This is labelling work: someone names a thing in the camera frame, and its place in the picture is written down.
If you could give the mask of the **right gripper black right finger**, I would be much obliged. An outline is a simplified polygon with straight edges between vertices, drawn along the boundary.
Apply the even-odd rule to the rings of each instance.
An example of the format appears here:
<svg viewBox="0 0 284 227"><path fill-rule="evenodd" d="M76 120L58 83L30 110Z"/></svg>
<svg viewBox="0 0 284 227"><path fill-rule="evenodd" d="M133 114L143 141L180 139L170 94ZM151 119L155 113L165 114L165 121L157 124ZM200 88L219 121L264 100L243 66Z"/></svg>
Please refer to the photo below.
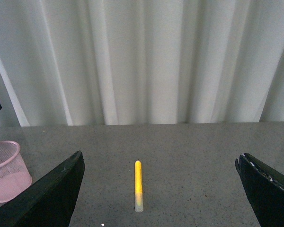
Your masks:
<svg viewBox="0 0 284 227"><path fill-rule="evenodd" d="M235 167L260 226L284 227L284 175L249 153Z"/></svg>

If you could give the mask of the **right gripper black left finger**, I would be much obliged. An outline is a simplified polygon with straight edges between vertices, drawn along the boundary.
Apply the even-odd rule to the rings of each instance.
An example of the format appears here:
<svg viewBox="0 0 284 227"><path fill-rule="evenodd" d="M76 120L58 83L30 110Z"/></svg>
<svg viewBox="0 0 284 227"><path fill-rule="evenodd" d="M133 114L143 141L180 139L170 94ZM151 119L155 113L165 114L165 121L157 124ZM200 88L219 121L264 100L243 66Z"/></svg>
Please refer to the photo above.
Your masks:
<svg viewBox="0 0 284 227"><path fill-rule="evenodd" d="M75 152L0 207L0 227L67 227L78 199L85 163Z"/></svg>

